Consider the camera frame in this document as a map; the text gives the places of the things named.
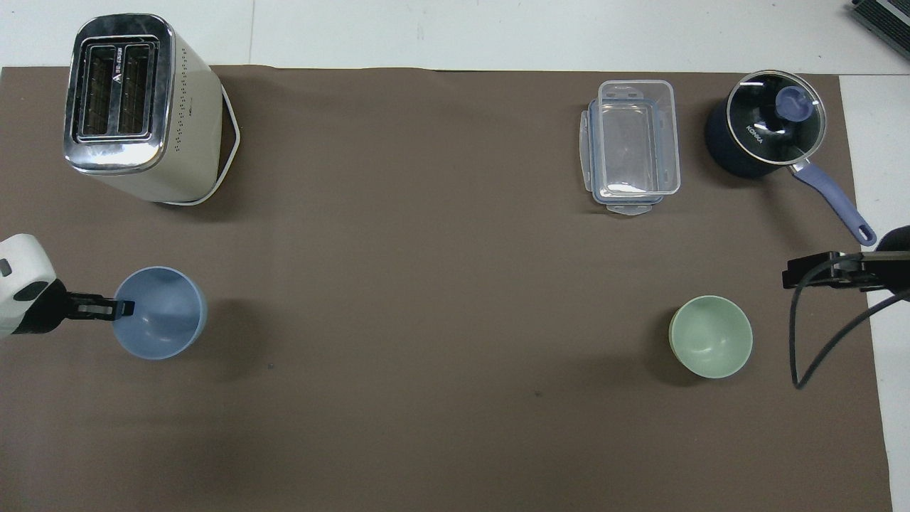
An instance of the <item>saucepan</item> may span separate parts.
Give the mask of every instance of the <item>saucepan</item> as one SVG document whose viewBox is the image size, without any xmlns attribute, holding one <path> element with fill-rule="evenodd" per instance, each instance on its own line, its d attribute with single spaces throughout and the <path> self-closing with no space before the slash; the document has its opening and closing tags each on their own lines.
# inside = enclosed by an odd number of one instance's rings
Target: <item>saucepan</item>
<svg viewBox="0 0 910 512">
<path fill-rule="evenodd" d="M 708 117 L 705 141 L 728 172 L 759 178 L 781 167 L 817 190 L 864 246 L 878 237 L 844 191 L 809 158 L 826 129 L 822 99 L 802 78 L 776 70 L 747 75 Z"/>
</svg>

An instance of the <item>blue handle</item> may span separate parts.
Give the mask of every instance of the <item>blue handle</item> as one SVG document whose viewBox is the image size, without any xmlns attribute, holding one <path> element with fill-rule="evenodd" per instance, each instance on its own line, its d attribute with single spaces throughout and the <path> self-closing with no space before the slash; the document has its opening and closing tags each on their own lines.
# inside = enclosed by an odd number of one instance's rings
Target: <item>blue handle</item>
<svg viewBox="0 0 910 512">
<path fill-rule="evenodd" d="M 825 174 L 824 171 L 814 163 L 809 162 L 809 160 L 793 164 L 790 169 L 793 171 L 796 179 L 799 179 L 806 185 L 818 190 L 818 193 L 822 194 L 824 200 L 828 201 L 828 204 L 831 205 L 834 213 L 841 218 L 847 229 L 853 233 L 856 241 L 866 247 L 875 245 L 878 241 L 878 236 L 875 235 L 875 231 L 873 231 L 872 227 L 869 226 L 869 223 L 863 219 L 863 216 L 859 214 L 859 211 L 856 211 L 856 206 L 854 206 L 853 202 L 850 201 L 850 198 L 844 194 L 844 191 L 837 186 L 837 183 L 834 183 L 834 180 L 831 179 L 830 176 Z"/>
</svg>

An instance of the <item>toaster lid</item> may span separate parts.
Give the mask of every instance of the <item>toaster lid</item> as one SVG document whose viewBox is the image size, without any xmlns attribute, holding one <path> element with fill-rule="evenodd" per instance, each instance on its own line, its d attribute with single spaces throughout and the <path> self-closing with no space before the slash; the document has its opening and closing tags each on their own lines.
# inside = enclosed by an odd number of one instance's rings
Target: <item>toaster lid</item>
<svg viewBox="0 0 910 512">
<path fill-rule="evenodd" d="M 176 35 L 156 15 L 105 15 L 76 35 L 66 95 L 64 156 L 88 174 L 155 165 L 164 152 Z"/>
</svg>

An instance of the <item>light blue bowl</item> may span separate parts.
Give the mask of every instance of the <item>light blue bowl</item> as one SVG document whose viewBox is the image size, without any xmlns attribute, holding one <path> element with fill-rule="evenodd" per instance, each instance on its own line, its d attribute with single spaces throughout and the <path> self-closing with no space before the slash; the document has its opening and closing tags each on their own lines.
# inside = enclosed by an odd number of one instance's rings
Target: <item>light blue bowl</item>
<svg viewBox="0 0 910 512">
<path fill-rule="evenodd" d="M 169 267 L 134 272 L 114 298 L 136 303 L 132 315 L 113 322 L 114 336 L 143 359 L 167 359 L 183 352 L 206 326 L 205 295 L 183 272 Z"/>
</svg>

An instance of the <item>toaster logo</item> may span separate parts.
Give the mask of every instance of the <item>toaster logo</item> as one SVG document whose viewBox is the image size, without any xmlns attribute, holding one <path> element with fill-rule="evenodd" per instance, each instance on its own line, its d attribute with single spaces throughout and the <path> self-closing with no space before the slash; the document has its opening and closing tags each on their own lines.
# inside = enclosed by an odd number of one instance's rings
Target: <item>toaster logo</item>
<svg viewBox="0 0 910 512">
<path fill-rule="evenodd" d="M 123 80 L 123 73 L 120 72 L 120 69 L 123 67 L 123 47 L 118 47 L 116 50 L 116 60 L 114 61 L 114 81 L 118 84 Z"/>
</svg>

